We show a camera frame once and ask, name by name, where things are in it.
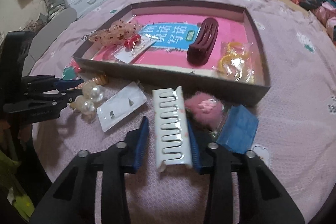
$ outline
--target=red bead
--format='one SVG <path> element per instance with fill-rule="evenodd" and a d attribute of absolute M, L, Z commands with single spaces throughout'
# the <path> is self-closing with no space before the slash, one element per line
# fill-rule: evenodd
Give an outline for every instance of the red bead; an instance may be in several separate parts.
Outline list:
<path fill-rule="evenodd" d="M 141 40 L 141 35 L 138 33 L 135 33 L 134 35 L 132 35 L 132 37 L 134 37 L 135 40 Z"/>
<path fill-rule="evenodd" d="M 133 42 L 131 41 L 130 38 L 127 39 L 127 40 L 125 40 L 125 42 L 124 42 L 124 46 L 125 46 L 125 48 L 127 48 L 127 49 L 129 49 L 129 50 L 131 50 L 131 49 L 133 48 Z"/>

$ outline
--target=white hair comb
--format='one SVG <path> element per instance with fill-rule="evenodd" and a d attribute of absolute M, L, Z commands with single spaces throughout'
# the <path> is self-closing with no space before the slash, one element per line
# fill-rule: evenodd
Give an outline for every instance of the white hair comb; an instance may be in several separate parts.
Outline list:
<path fill-rule="evenodd" d="M 182 87 L 153 90 L 155 110 L 155 162 L 159 172 L 166 165 L 192 167 L 187 119 Z"/>

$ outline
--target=pink bedsheet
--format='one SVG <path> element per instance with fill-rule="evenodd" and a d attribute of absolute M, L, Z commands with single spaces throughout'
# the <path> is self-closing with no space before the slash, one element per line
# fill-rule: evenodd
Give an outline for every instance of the pink bedsheet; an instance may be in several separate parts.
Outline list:
<path fill-rule="evenodd" d="M 72 23 L 36 62 L 31 74 L 60 77 L 85 35 L 107 21 L 115 10 L 141 1 L 149 0 L 106 0 L 98 9 Z M 278 0 L 207 1 L 245 6 L 258 25 L 272 88 L 256 108 L 259 127 L 255 143 L 268 148 L 271 170 L 308 222 L 336 182 L 335 46 L 320 30 L 315 17 L 305 18 Z M 110 94 L 127 84 L 124 80 L 112 80 Z M 66 108 L 59 119 L 34 124 L 35 149 L 54 181 L 78 151 L 108 148 L 122 140 L 127 131 L 137 128 L 143 115 L 150 121 L 148 152 L 138 174 L 126 177 L 132 224 L 202 223 L 209 177 L 180 166 L 161 175 L 155 171 L 150 95 L 147 106 L 106 133 L 98 120 L 88 124 Z M 99 191 L 96 223 L 100 223 L 98 196 Z M 238 221 L 235 210 L 235 222 Z"/>

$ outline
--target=pink fluffy pouch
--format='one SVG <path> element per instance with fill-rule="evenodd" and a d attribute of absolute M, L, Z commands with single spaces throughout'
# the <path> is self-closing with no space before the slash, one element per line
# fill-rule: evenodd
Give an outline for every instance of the pink fluffy pouch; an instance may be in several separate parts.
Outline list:
<path fill-rule="evenodd" d="M 224 106 L 212 95 L 196 92 L 194 96 L 184 101 L 184 106 L 192 113 L 196 122 L 212 131 L 216 130 L 222 121 Z"/>

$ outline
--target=cardboard tray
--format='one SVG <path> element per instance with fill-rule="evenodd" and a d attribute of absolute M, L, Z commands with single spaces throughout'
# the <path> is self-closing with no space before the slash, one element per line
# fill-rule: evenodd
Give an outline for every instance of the cardboard tray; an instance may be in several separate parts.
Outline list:
<path fill-rule="evenodd" d="M 250 13 L 244 7 L 198 0 L 159 0 L 131 4 L 105 22 L 98 30 L 108 29 L 117 20 L 129 20 L 138 15 L 149 14 L 191 14 L 208 17 L 222 17 L 243 23 L 249 44 L 253 52 L 259 52 L 260 59 L 254 64 L 255 75 L 262 78 L 258 84 L 234 82 L 214 76 L 196 75 L 167 69 L 125 65 L 90 60 L 93 52 L 99 49 L 89 40 L 78 48 L 73 58 L 79 66 L 86 70 L 106 73 L 108 76 L 127 80 L 140 80 L 142 83 L 162 88 L 183 87 L 184 93 L 192 94 L 203 91 L 213 94 L 218 99 L 227 102 L 255 106 L 270 89 L 268 64 L 263 50 L 263 43 Z"/>

